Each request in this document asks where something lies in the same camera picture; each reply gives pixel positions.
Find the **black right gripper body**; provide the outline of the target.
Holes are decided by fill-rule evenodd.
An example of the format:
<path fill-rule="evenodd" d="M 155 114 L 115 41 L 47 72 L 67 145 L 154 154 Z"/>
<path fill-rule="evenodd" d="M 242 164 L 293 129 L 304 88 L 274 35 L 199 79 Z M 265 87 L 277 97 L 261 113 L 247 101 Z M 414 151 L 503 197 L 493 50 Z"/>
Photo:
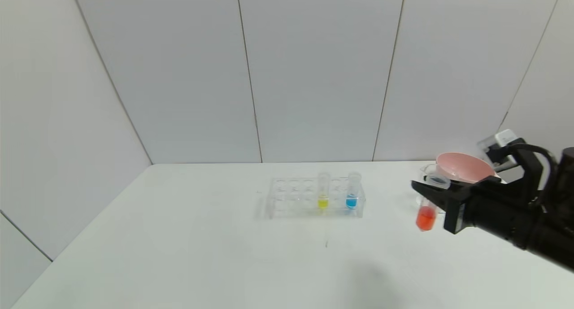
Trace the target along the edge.
<path fill-rule="evenodd" d="M 530 235 L 530 216 L 519 189 L 500 178 L 461 183 L 447 194 L 444 228 L 457 234 L 475 227 L 525 249 Z"/>

